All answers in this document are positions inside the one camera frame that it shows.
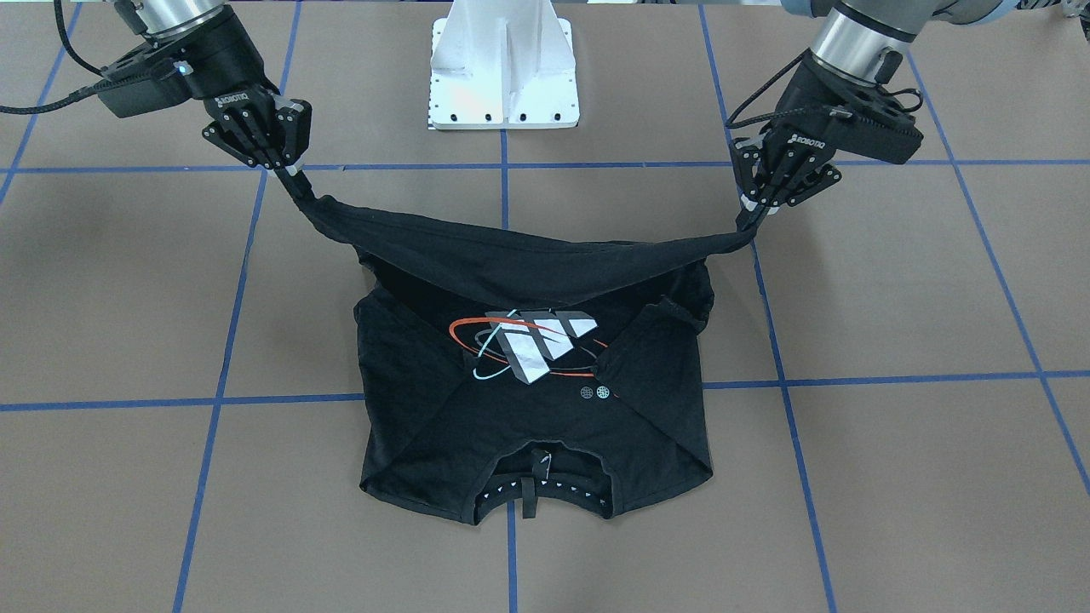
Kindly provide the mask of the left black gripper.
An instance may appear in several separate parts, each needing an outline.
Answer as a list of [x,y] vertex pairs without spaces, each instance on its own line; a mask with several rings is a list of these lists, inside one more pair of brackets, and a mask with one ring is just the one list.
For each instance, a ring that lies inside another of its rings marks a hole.
[[[744,117],[786,75],[790,81],[773,112]],[[835,152],[847,151],[860,120],[860,83],[826,67],[811,51],[801,52],[759,86],[732,110],[732,129],[760,125],[755,136],[732,140],[732,175],[741,202],[736,229],[756,232],[768,215],[837,185],[841,171],[829,160]],[[763,199],[764,185],[794,187]]]

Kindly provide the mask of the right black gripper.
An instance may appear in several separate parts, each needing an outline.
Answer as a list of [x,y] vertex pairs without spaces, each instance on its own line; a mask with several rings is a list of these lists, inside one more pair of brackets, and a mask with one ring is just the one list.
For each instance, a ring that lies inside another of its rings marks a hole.
[[161,79],[164,104],[201,100],[213,110],[256,104],[269,127],[256,119],[222,119],[203,128],[203,137],[250,168],[277,176],[293,201],[314,199],[303,171],[313,109],[288,100],[267,79],[265,63],[233,8],[213,7],[199,16],[161,32],[161,50],[173,70]]

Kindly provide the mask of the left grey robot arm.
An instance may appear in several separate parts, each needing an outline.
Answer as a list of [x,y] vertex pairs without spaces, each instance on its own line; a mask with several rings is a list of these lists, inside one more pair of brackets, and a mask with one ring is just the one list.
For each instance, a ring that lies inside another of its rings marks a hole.
[[931,20],[986,23],[1012,12],[1013,1],[786,1],[791,13],[822,17],[818,37],[780,70],[790,79],[773,112],[729,129],[760,125],[756,136],[731,144],[732,175],[743,209],[740,232],[840,181],[837,152],[879,163],[908,163],[922,143],[915,107],[888,83]]

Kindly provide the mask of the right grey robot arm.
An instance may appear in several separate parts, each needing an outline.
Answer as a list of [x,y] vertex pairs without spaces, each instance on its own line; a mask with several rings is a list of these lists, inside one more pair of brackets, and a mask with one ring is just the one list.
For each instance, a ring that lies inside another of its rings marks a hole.
[[272,84],[257,47],[223,1],[114,1],[143,38],[102,67],[98,94],[116,117],[199,100],[211,122],[203,137],[251,168],[275,172],[290,197],[314,199],[302,171],[312,108]]

